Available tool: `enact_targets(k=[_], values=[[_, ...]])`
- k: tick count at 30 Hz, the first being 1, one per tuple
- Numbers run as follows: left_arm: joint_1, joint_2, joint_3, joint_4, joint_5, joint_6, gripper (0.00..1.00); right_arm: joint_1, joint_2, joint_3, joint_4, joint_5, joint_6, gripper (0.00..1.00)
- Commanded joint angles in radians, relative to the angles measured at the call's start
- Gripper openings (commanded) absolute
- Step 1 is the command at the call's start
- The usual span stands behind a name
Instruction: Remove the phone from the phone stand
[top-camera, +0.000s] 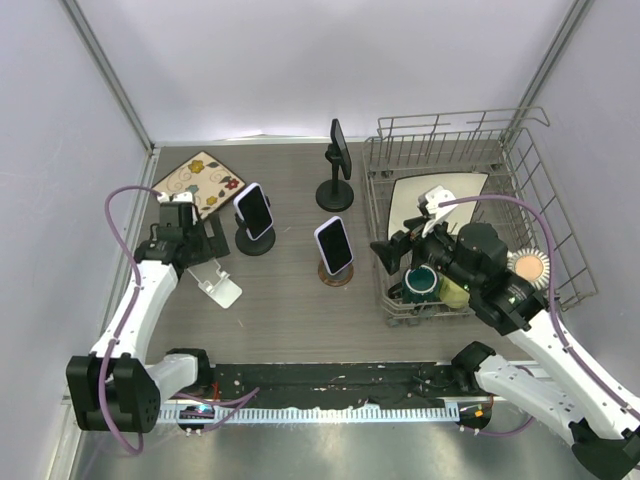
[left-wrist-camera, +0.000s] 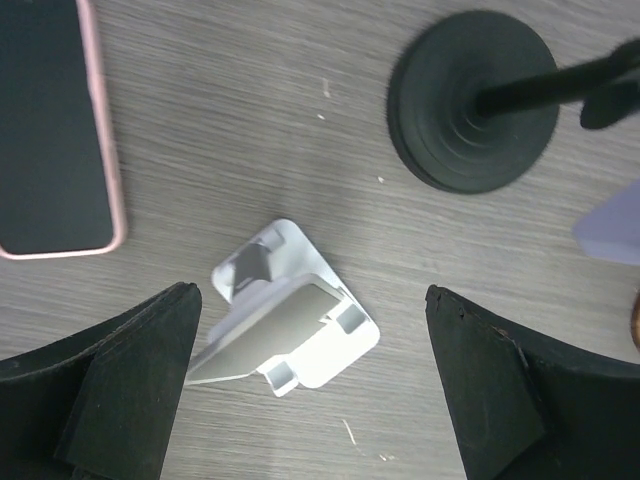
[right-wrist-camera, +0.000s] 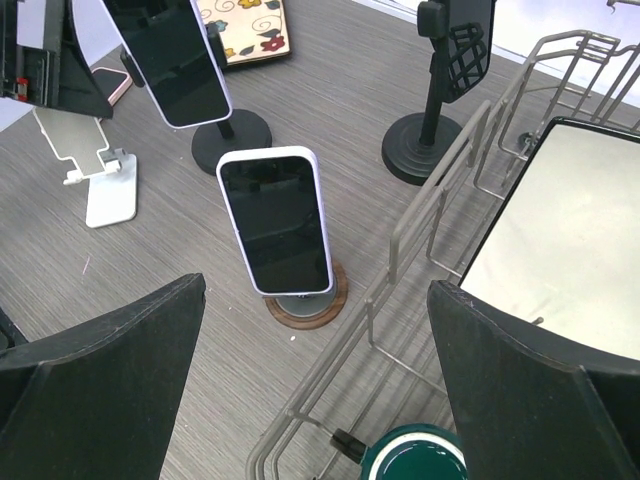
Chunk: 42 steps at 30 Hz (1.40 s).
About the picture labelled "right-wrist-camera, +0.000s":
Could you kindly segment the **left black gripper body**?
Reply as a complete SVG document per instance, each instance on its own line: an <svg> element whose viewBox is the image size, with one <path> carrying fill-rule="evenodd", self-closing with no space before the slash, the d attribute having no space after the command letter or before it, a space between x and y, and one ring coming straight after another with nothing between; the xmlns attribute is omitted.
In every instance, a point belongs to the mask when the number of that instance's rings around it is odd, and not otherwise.
<svg viewBox="0 0 640 480"><path fill-rule="evenodd" d="M18 43L18 1L1 2L1 96L37 107L58 103L64 1L44 4L43 46Z"/></svg>

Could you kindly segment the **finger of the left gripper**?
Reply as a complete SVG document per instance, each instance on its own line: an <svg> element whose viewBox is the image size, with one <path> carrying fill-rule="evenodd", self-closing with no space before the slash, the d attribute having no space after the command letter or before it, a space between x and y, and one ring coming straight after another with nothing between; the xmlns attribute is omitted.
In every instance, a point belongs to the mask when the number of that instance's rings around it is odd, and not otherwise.
<svg viewBox="0 0 640 480"><path fill-rule="evenodd" d="M79 45L72 2L64 1L63 6L57 109L110 119L113 107L94 79Z"/></svg>

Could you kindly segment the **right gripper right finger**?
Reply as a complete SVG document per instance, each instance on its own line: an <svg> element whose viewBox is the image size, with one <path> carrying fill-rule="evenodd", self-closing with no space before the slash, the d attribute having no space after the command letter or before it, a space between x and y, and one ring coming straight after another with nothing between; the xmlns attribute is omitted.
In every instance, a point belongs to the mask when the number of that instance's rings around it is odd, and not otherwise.
<svg viewBox="0 0 640 480"><path fill-rule="evenodd" d="M443 280L428 315L472 479L636 479L639 363Z"/></svg>

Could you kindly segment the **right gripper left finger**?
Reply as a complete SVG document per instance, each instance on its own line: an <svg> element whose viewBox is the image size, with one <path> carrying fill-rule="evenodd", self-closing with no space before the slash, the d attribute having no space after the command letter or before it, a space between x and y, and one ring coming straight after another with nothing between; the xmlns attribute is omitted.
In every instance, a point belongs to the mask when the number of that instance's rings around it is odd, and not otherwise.
<svg viewBox="0 0 640 480"><path fill-rule="evenodd" d="M206 283L184 275L28 340L1 321L1 475L156 479L195 351Z"/></svg>

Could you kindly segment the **pink-cased phone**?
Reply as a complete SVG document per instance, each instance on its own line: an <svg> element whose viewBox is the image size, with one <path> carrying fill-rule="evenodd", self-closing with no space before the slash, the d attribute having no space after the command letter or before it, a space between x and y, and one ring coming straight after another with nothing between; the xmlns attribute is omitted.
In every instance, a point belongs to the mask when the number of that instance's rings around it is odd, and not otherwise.
<svg viewBox="0 0 640 480"><path fill-rule="evenodd" d="M97 85L114 106L133 84L131 76L122 70L97 67L92 71Z"/></svg>

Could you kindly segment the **white folding phone stand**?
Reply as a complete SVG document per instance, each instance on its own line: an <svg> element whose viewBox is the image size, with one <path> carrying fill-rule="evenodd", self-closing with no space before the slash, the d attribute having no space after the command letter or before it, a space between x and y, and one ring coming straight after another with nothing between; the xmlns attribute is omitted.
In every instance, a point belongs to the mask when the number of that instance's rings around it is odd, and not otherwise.
<svg viewBox="0 0 640 480"><path fill-rule="evenodd" d="M132 220L137 214L137 157L112 148L95 117L41 107L33 114L56 158L73 163L63 184L88 183L86 225L97 229Z"/></svg>

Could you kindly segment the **wooden-base grey phone stand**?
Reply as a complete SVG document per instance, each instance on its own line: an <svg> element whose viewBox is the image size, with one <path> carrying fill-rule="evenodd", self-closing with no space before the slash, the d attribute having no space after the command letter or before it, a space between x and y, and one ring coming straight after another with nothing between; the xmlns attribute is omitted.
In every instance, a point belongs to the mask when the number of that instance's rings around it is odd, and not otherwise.
<svg viewBox="0 0 640 480"><path fill-rule="evenodd" d="M333 286L318 295L265 297L269 313L280 324L294 330L319 329L338 317L347 302L349 283L338 260L332 261Z"/></svg>

